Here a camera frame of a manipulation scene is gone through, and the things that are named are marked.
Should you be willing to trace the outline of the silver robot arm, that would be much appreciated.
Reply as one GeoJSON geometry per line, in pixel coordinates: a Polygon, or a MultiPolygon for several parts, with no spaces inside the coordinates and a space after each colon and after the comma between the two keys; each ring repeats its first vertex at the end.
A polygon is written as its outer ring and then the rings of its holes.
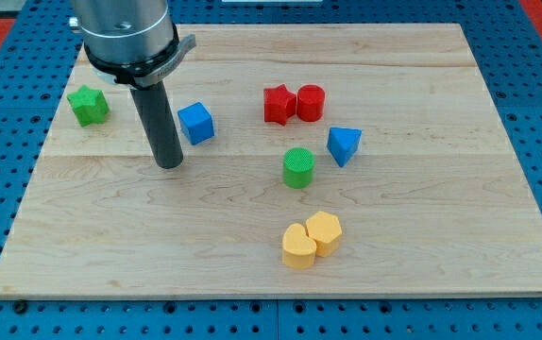
{"type": "Polygon", "coordinates": [[[196,47],[181,38],[166,0],[72,0],[88,60],[111,84],[144,90],[174,72],[196,47]]]}

